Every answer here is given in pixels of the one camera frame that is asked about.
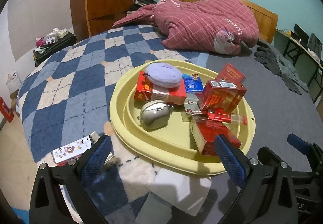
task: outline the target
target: gray bed sheet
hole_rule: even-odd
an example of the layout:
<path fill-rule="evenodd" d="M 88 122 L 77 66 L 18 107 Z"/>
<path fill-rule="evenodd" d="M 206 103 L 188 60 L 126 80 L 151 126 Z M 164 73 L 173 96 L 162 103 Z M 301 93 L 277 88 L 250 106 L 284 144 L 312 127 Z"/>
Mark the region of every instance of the gray bed sheet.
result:
<path fill-rule="evenodd" d="M 275 47 L 269 46 L 277 55 L 281 55 Z M 220 72 L 225 64 L 230 63 L 246 76 L 244 85 L 248 91 L 245 99 L 256 120 L 256 133 L 248 158 L 257 158 L 259 148 L 267 146 L 294 171 L 311 171 L 306 156 L 287 143 L 287 136 L 294 133 L 307 142 L 315 142 L 323 147 L 323 123 L 308 93 L 302 88 L 302 95 L 291 92 L 279 76 L 273 75 L 254 60 L 257 47 L 249 49 L 243 46 L 242 53 L 238 56 L 210 55 L 206 68 Z M 240 188 L 233 184 L 227 173 L 214 176 L 207 199 L 198 215 L 193 217 L 172 207 L 169 224 L 218 223 L 239 191 Z"/>

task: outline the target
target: black suitcase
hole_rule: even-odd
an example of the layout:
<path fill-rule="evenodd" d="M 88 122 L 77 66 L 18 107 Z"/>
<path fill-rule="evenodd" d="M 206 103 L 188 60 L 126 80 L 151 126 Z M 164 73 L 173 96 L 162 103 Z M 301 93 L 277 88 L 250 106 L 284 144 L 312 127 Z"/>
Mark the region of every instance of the black suitcase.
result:
<path fill-rule="evenodd" d="M 33 50 L 35 67 L 40 65 L 44 60 L 48 59 L 50 56 L 52 56 L 55 52 L 58 52 L 61 49 L 64 49 L 68 46 L 72 46 L 75 43 L 76 43 L 76 36 L 73 33 L 68 32 L 68 34 L 65 37 L 51 44 L 48 48 L 45 49 L 43 53 L 35 52 L 35 50 Z"/>

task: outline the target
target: tile floor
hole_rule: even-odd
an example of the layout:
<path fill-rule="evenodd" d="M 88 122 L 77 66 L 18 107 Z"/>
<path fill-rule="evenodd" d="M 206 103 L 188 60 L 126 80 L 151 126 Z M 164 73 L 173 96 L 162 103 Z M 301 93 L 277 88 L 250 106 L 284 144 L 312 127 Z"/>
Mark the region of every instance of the tile floor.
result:
<path fill-rule="evenodd" d="M 29 210 L 37 169 L 21 119 L 15 116 L 0 131 L 0 188 L 11 207 Z"/>

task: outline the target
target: barcode label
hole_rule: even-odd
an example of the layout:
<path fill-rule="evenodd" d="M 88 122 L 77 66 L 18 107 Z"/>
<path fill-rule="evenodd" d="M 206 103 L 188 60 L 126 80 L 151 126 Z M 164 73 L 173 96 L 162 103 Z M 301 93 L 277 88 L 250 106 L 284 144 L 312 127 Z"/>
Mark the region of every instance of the barcode label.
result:
<path fill-rule="evenodd" d="M 230 88 L 236 88 L 234 83 L 231 82 L 220 82 L 222 87 L 230 87 Z"/>
<path fill-rule="evenodd" d="M 213 86 L 220 87 L 220 85 L 218 84 L 218 82 L 211 81 L 211 84 L 212 84 Z"/>

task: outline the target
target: metal screw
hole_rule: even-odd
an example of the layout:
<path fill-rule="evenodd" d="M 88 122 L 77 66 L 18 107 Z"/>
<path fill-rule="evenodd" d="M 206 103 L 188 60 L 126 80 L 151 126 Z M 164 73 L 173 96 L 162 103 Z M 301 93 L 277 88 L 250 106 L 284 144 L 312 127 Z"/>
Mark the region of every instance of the metal screw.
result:
<path fill-rule="evenodd" d="M 45 169 L 46 167 L 47 167 L 46 163 L 41 163 L 39 166 L 40 169 Z"/>
<path fill-rule="evenodd" d="M 287 168 L 287 167 L 288 167 L 287 163 L 285 163 L 285 162 L 281 162 L 281 163 L 280 163 L 280 166 L 281 166 L 282 168 Z"/>
<path fill-rule="evenodd" d="M 76 164 L 76 159 L 72 158 L 67 162 L 70 166 L 73 166 Z"/>
<path fill-rule="evenodd" d="M 250 163 L 253 165 L 256 165 L 256 164 L 258 164 L 258 160 L 255 158 L 252 158 L 252 159 L 250 159 Z"/>

